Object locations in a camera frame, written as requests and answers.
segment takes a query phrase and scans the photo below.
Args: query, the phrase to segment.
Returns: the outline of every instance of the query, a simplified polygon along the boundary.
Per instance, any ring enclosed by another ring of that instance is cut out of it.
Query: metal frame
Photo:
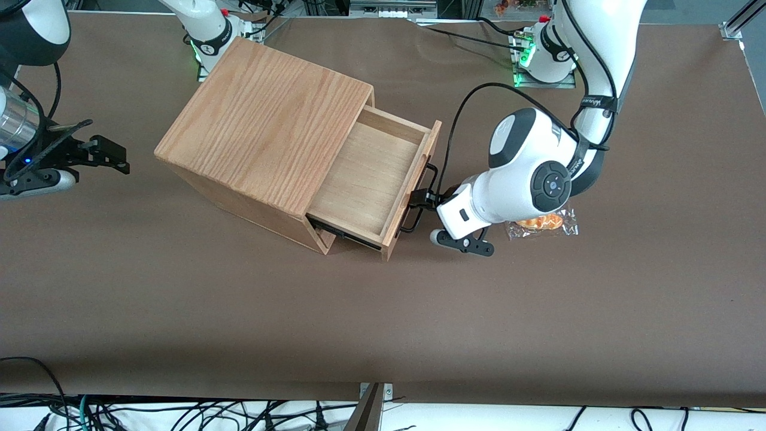
[[[343,431],[378,431],[381,426],[385,397],[384,383],[370,383],[362,400],[354,408],[351,419],[343,427]]]
[[[728,21],[719,25],[721,36],[724,39],[742,39],[741,30],[757,17],[766,8],[766,0],[748,0],[748,3],[739,9]]]

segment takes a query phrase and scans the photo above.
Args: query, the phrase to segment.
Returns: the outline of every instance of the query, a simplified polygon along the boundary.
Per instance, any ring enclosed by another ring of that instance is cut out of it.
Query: wooden cabinet
[[[155,155],[217,206],[326,254],[336,235],[388,260],[434,151],[372,86],[237,38]]]

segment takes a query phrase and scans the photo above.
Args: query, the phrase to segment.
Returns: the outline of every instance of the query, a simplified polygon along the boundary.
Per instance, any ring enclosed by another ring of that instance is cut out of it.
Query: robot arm
[[[159,1],[181,20],[205,72],[216,65],[234,36],[261,36],[253,23],[224,15],[214,0]],[[69,41],[69,18],[61,0],[17,0],[0,10],[0,68],[54,64]],[[23,91],[31,101],[0,87],[0,160],[5,160],[5,168],[0,169],[0,201],[69,189],[79,180],[79,173],[71,169],[76,165],[108,166],[129,173],[122,146],[98,135],[87,142],[71,136],[92,121],[59,126],[51,113],[44,115],[34,96]]]
[[[535,79],[564,79],[575,65],[571,56],[577,57],[586,94],[573,130],[532,108],[502,120],[489,145],[489,170],[464,180],[437,207],[447,242],[471,242],[473,232],[493,223],[554,212],[595,182],[630,80],[645,3],[557,0],[553,19],[532,28],[539,48],[525,68]],[[438,231],[431,236],[437,237]]]

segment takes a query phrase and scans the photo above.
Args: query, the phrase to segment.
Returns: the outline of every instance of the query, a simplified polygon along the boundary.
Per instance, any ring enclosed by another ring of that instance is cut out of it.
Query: black cable
[[[234,407],[234,406],[236,406],[237,404],[239,404],[239,402],[238,402],[238,401],[235,401],[235,402],[233,402],[233,403],[229,404],[229,405],[228,405],[228,406],[226,406],[226,407],[222,407],[222,408],[221,408],[221,409],[218,411],[218,413],[214,414],[213,416],[209,416],[209,417],[207,417],[207,418],[204,418],[204,417],[203,417],[203,418],[202,418],[202,422],[200,422],[200,423],[199,423],[199,430],[200,430],[200,431],[202,431],[202,429],[203,429],[203,428],[205,428],[205,427],[206,427],[206,426],[207,426],[207,425],[208,425],[210,422],[212,422],[212,421],[213,421],[213,419],[215,419],[215,418],[217,418],[217,417],[222,417],[222,416],[221,416],[221,414],[223,414],[223,412],[225,412],[226,410],[229,410],[231,407]]]
[[[582,416],[582,413],[583,413],[583,412],[585,411],[585,409],[587,409],[587,408],[588,408],[588,406],[583,406],[583,407],[580,407],[580,410],[577,412],[577,414],[576,414],[576,415],[574,415],[574,419],[573,419],[573,420],[572,420],[572,422],[569,424],[569,427],[568,427],[567,429],[565,429],[564,431],[572,431],[573,429],[575,429],[575,426],[577,426],[577,421],[579,421],[579,420],[580,420],[580,416]]]
[[[21,8],[25,7],[31,0],[19,0],[14,5],[10,5],[7,8],[0,11],[0,19],[3,19],[5,17],[8,17],[10,15],[13,15],[14,13],[21,10]]]
[[[260,421],[263,420],[268,413],[272,412],[274,409],[276,409],[278,406],[283,405],[284,403],[286,403],[286,401],[276,401],[274,404],[271,404],[271,402],[269,402],[269,404],[267,404],[266,409],[260,412],[258,417],[256,417],[252,423],[249,423],[247,424],[247,426],[244,427],[244,431],[253,431],[255,427],[258,426],[258,423],[260,423]]]
[[[689,422],[689,408],[681,407],[681,410],[683,410],[683,421],[681,422],[681,431],[686,431],[686,423]],[[639,413],[641,417],[643,417],[643,421],[647,423],[647,426],[649,427],[649,429],[641,429],[638,426],[638,423],[636,422],[636,413]],[[641,409],[633,409],[630,411],[630,422],[633,424],[633,428],[635,428],[636,431],[654,431],[652,429],[652,423],[649,422],[649,418]]]
[[[633,424],[633,428],[635,428],[636,431],[645,431],[644,429],[641,429],[636,423],[636,413],[640,413],[640,415],[643,417],[643,421],[647,423],[647,426],[649,427],[648,431],[653,431],[652,423],[649,422],[649,418],[647,417],[647,415],[640,409],[633,409],[630,411],[630,421]]]
[[[517,31],[524,30],[523,27],[517,28],[516,30],[503,30],[502,28],[498,27],[494,22],[490,21],[487,18],[484,18],[483,16],[476,18],[476,20],[487,23],[488,26],[492,27],[494,31],[497,31],[501,35],[513,36],[513,34],[516,33]]]
[[[689,422],[689,408],[681,407],[683,410],[683,421],[681,422],[681,431],[686,431],[686,423]]]
[[[263,27],[257,29],[256,31],[251,31],[250,33],[245,33],[243,37],[247,39],[250,36],[255,36],[258,33],[261,33],[262,31],[265,31],[266,27],[268,27],[272,22],[274,22],[275,19],[279,18],[280,16],[281,16],[280,14],[274,14],[271,17],[271,19],[269,21],[267,21],[266,24]]]
[[[215,401],[215,402],[213,402],[213,403],[212,403],[210,406],[206,406],[206,407],[203,407],[203,406],[202,406],[202,403],[200,403],[200,404],[199,404],[199,406],[197,407],[197,408],[199,408],[199,412],[197,412],[197,414],[195,414],[194,416],[192,416],[192,417],[191,417],[191,419],[189,419],[189,420],[188,420],[188,421],[187,421],[187,422],[184,424],[184,426],[182,426],[181,428],[178,428],[178,431],[183,431],[184,429],[186,429],[186,427],[187,427],[187,426],[191,425],[191,424],[192,424],[192,422],[194,422],[194,419],[197,419],[197,418],[198,418],[198,417],[200,417],[200,416],[202,416],[202,417],[203,417],[203,420],[204,420],[204,418],[205,418],[205,412],[206,412],[206,411],[208,411],[208,410],[210,410],[210,409],[212,409],[213,407],[216,407],[216,406],[218,405],[218,403],[220,403],[220,401]],[[176,426],[177,426],[177,425],[178,425],[178,424],[181,422],[181,418],[179,418],[179,419],[178,419],[178,421],[176,421],[176,422],[175,422],[175,425],[173,425],[173,427],[170,429],[170,431],[174,431],[174,430],[175,430]]]
[[[56,114],[58,101],[61,100],[61,69],[58,67],[58,61],[53,63],[53,69],[56,71],[56,96],[53,98],[53,104],[48,111],[48,118],[51,120],[53,120],[53,115]]]
[[[250,11],[250,13],[251,13],[251,14],[254,14],[254,13],[255,13],[255,11],[253,10],[253,8],[251,8],[251,7],[250,7],[250,5],[249,5],[247,2],[239,2],[239,6],[238,6],[238,7],[239,7],[239,8],[241,8],[242,6],[244,6],[245,8],[247,8],[247,10],[248,10],[248,11]]]
[[[4,180],[10,183],[11,181],[13,181],[15,179],[20,178],[27,171],[29,171],[32,168],[34,168],[37,165],[39,165],[40,162],[48,154],[51,153],[51,151],[55,150],[56,147],[61,145],[61,143],[63,143],[65,140],[67,140],[67,138],[71,137],[74,134],[74,132],[77,132],[79,129],[82,129],[83,127],[87,127],[87,126],[89,126],[91,124],[93,124],[93,120],[88,119],[88,120],[82,120],[81,122],[79,122],[79,123],[75,124],[74,126],[70,127],[69,129],[67,129],[67,131],[63,132],[55,141],[53,141],[53,143],[51,143],[51,145],[47,146],[45,148],[45,150],[42,150],[40,153],[38,153],[37,156],[35,156],[31,160],[31,162],[27,163],[24,167],[22,167],[21,169],[17,170],[13,174],[8,174],[9,172],[11,172],[11,170],[8,169],[8,166],[6,166]],[[16,160],[20,155],[21,154],[19,153],[16,157],[14,157],[14,160]]]
[[[614,97],[615,100],[619,99],[619,94],[617,94],[617,86],[614,84],[614,78],[612,77],[612,73],[609,72],[609,68],[607,67],[606,62],[601,57],[600,54],[598,54],[598,51],[596,51],[595,48],[593,48],[593,45],[588,40],[588,38],[585,37],[585,33],[582,31],[582,28],[578,24],[577,20],[575,19],[575,16],[572,14],[571,8],[569,8],[569,4],[567,3],[567,0],[561,0],[561,5],[564,6],[564,10],[566,11],[569,21],[572,23],[572,27],[574,27],[574,30],[577,32],[578,36],[580,36],[580,39],[582,39],[583,43],[586,47],[588,47],[588,50],[593,54],[593,56],[596,58],[596,61],[598,61],[598,64],[601,66],[601,69],[604,70],[604,74],[607,75],[607,80],[609,80],[609,88],[612,92],[612,97]],[[583,80],[585,79],[585,74],[582,72],[582,68],[580,67],[580,64],[575,59],[574,54],[571,52],[569,53],[571,59],[573,60],[574,64],[577,66],[578,70],[580,71],[580,75],[583,77]],[[588,86],[586,85],[585,93],[588,93]],[[572,128],[574,129],[574,123],[575,118],[577,115],[582,112],[582,107],[578,108],[578,111],[574,114],[574,116],[571,118],[570,124],[572,125]],[[612,131],[614,130],[614,123],[617,119],[617,112],[613,112],[611,115],[611,118],[609,119],[609,129],[604,134],[604,138],[601,140],[600,143],[598,143],[598,146],[603,146],[605,142],[611,137]]]
[[[548,110],[548,108],[542,106],[542,104],[540,104],[537,100],[535,100],[528,94],[522,92],[518,88],[512,87],[508,84],[503,84],[500,82],[487,82],[485,84],[481,84],[480,86],[475,87],[473,90],[471,90],[468,93],[468,95],[465,96],[465,98],[463,99],[463,102],[460,103],[460,107],[457,108],[457,112],[455,113],[455,118],[452,120],[450,135],[447,137],[447,148],[445,149],[445,152],[444,152],[444,163],[442,164],[441,173],[439,174],[439,182],[437,183],[437,186],[436,186],[437,196],[439,196],[441,193],[441,182],[442,182],[442,179],[444,179],[444,172],[447,170],[447,163],[449,162],[449,159],[450,159],[450,149],[452,148],[452,138],[453,138],[453,135],[455,134],[455,126],[457,125],[457,120],[460,118],[460,113],[463,112],[463,108],[466,106],[466,103],[471,98],[471,96],[473,96],[477,91],[481,90],[482,88],[487,88],[487,87],[505,88],[507,90],[510,90],[518,94],[521,97],[524,97],[524,99],[526,99],[529,103],[535,105],[535,107],[540,109],[545,115],[551,117],[551,121],[557,126],[559,126],[563,131],[565,131],[572,139],[577,140],[577,137],[573,134],[573,132],[569,130],[564,125],[564,123],[562,123],[562,121],[558,119],[558,117],[556,117],[550,110]]]
[[[492,41],[485,41],[484,39],[472,38],[472,37],[466,36],[466,35],[459,35],[457,33],[453,33],[452,31],[439,30],[438,28],[432,28],[432,27],[426,27],[426,28],[428,30],[435,31],[436,33],[441,33],[442,35],[454,36],[456,38],[462,38],[462,39],[466,39],[466,40],[469,40],[469,41],[479,42],[481,44],[499,46],[501,48],[507,48],[507,49],[510,49],[512,51],[524,51],[524,48],[518,47],[518,46],[512,46],[512,45],[509,45],[509,44],[499,44],[497,42],[492,42]]]
[[[593,56],[596,57],[596,61],[598,61],[601,68],[604,69],[604,74],[607,75],[607,79],[609,80],[609,87],[612,90],[612,97],[616,99],[618,97],[617,86],[614,85],[614,79],[612,78],[612,74],[609,72],[609,68],[607,67],[606,62],[604,61],[603,58],[601,58],[601,55],[598,54],[595,48],[593,48],[593,45],[588,40],[588,38],[585,37],[585,33],[582,31],[582,28],[580,27],[577,20],[575,19],[575,16],[572,14],[572,10],[569,8],[569,4],[567,3],[567,0],[561,0],[561,5],[564,6],[564,10],[567,12],[569,21],[572,23],[572,27],[574,27],[574,30],[578,33],[578,36],[580,36],[580,39],[582,39],[583,43],[585,43],[585,46],[588,47],[588,49],[591,51]]]
[[[4,361],[7,361],[7,360],[26,360],[28,362],[33,362],[33,363],[37,364],[40,368],[42,368],[45,371],[45,373],[48,375],[48,377],[51,378],[51,381],[53,382],[53,385],[56,386],[56,391],[58,391],[58,395],[61,398],[61,403],[64,405],[64,410],[66,411],[66,409],[67,409],[67,399],[64,396],[64,390],[61,389],[61,383],[58,382],[58,379],[53,374],[53,371],[51,371],[51,369],[48,368],[47,365],[43,364],[43,361],[41,361],[41,360],[39,360],[37,358],[34,358],[34,357],[29,357],[29,356],[0,357],[0,362],[4,362]],[[69,414],[67,412],[67,430],[69,430],[69,428],[71,428],[71,423],[70,423]]]

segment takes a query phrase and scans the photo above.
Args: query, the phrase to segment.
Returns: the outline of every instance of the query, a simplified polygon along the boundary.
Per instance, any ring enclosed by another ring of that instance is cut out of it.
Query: wood grain top
[[[372,86],[236,38],[155,155],[302,216]]]

